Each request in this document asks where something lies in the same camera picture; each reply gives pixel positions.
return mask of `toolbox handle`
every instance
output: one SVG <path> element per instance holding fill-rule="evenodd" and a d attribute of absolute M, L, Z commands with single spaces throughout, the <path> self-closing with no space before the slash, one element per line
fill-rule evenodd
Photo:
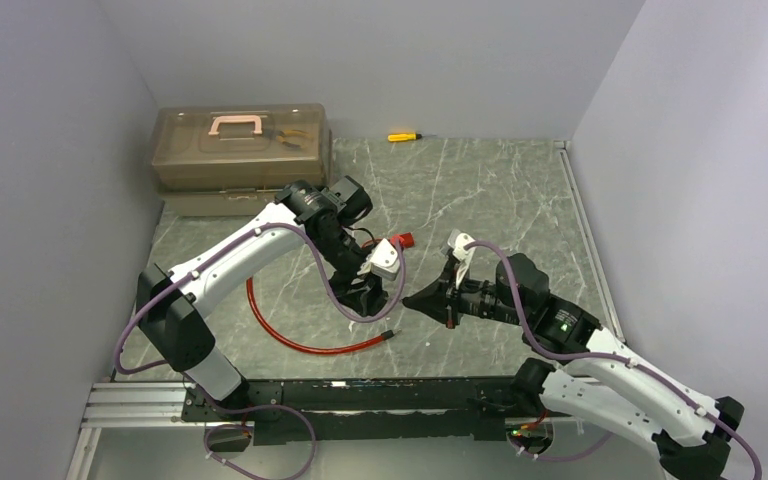
<path fill-rule="evenodd" d="M 249 194 L 246 195 L 245 193 L 232 193 L 232 192 L 222 192 L 222 196 L 225 198 L 225 200 L 257 200 L 257 195 L 255 194 Z"/>
<path fill-rule="evenodd" d="M 210 131 L 207 134 L 214 137 L 219 135 L 219 126 L 223 123 L 254 123 L 252 135 L 263 134 L 263 120 L 260 118 L 260 115 L 223 115 L 216 117 L 213 119 L 213 125 L 211 125 Z"/>

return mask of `red object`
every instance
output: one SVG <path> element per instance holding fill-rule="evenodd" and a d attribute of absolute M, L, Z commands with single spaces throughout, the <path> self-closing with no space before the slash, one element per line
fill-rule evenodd
<path fill-rule="evenodd" d="M 367 240 L 366 242 L 363 243 L 363 245 L 360 246 L 360 248 L 366 248 L 372 245 L 373 243 L 378 243 L 380 241 L 381 241 L 380 238 L 376 238 L 375 240 Z M 403 249 L 411 248 L 414 245 L 416 245 L 416 242 L 413 239 L 413 234 L 410 232 L 400 233 L 398 235 L 393 235 L 392 237 L 390 237 L 390 244 L 395 244 L 396 242 L 401 243 Z"/>
<path fill-rule="evenodd" d="M 416 245 L 413 241 L 413 234 L 410 232 L 393 235 L 393 238 L 390 239 L 390 243 L 396 243 L 397 241 L 402 244 L 402 248 L 411 248 Z"/>
<path fill-rule="evenodd" d="M 246 412 L 243 414 L 243 418 L 240 419 L 240 426 L 243 427 L 243 436 L 246 438 L 251 438 L 251 432 L 246 430 L 246 419 L 249 418 L 249 413 Z"/>
<path fill-rule="evenodd" d="M 536 421 L 531 423 L 526 423 L 522 427 L 520 427 L 523 430 L 534 430 L 537 428 L 538 425 L 540 425 L 543 420 L 546 420 L 546 417 L 549 415 L 549 410 L 543 409 L 543 413 L 540 414 L 540 417 L 537 418 Z"/>
<path fill-rule="evenodd" d="M 266 319 L 263 318 L 263 314 L 260 313 L 260 309 L 257 308 L 257 301 L 254 298 L 254 279 L 253 278 L 249 278 L 248 280 L 246 280 L 246 293 L 248 294 L 248 297 L 249 297 L 249 306 L 252 309 L 252 313 L 254 314 L 254 317 L 257 319 L 257 323 L 259 323 L 260 326 L 263 327 L 263 329 L 266 330 L 267 333 L 269 333 L 269 335 L 272 335 L 272 338 L 274 338 L 275 340 L 278 340 L 279 342 L 292 348 L 293 350 L 298 350 L 299 352 L 310 353 L 313 355 L 339 355 L 341 353 L 351 353 L 351 352 L 356 352 L 358 350 L 363 350 L 364 348 L 369 348 L 373 345 L 377 345 L 385 340 L 389 340 L 393 338 L 396 335 L 396 332 L 392 330 L 387 330 L 386 332 L 382 333 L 381 335 L 378 335 L 377 337 L 370 338 L 369 340 L 356 343 L 354 345 L 348 345 L 345 347 L 337 347 L 337 348 L 308 347 L 300 343 L 296 343 L 288 339 L 287 337 L 281 335 L 274 328 L 272 328 L 272 326 L 269 325 L 269 323 L 266 322 Z"/>

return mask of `toolbox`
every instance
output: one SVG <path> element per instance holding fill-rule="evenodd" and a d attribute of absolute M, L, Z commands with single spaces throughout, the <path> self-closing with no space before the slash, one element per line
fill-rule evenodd
<path fill-rule="evenodd" d="M 158 194 L 181 215 L 253 215 L 296 180 L 331 180 L 319 104 L 164 108 L 152 135 Z"/>

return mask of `white bracket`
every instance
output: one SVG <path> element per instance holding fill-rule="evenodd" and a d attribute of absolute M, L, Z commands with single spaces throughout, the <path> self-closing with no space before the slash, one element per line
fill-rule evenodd
<path fill-rule="evenodd" d="M 458 259 L 458 271 L 455 274 L 455 288 L 461 286 L 461 282 L 466 278 L 469 272 L 469 264 L 472 263 L 472 257 L 475 255 L 475 249 L 466 249 L 466 246 L 474 242 L 475 239 L 460 230 L 452 230 L 446 245 L 452 248 L 452 255 Z"/>
<path fill-rule="evenodd" d="M 396 248 L 388 240 L 383 239 L 372 249 L 366 261 L 360 266 L 358 275 L 372 273 L 392 282 L 396 279 L 400 267 Z"/>

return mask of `pink handle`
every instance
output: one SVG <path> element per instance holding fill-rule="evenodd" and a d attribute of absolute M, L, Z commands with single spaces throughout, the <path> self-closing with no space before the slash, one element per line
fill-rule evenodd
<path fill-rule="evenodd" d="M 253 123 L 254 130 L 252 130 L 252 135 L 263 134 L 263 120 L 260 118 L 260 115 L 224 115 L 216 117 L 213 119 L 213 125 L 211 125 L 210 131 L 207 134 L 211 136 L 219 135 L 219 126 L 223 123 Z"/>

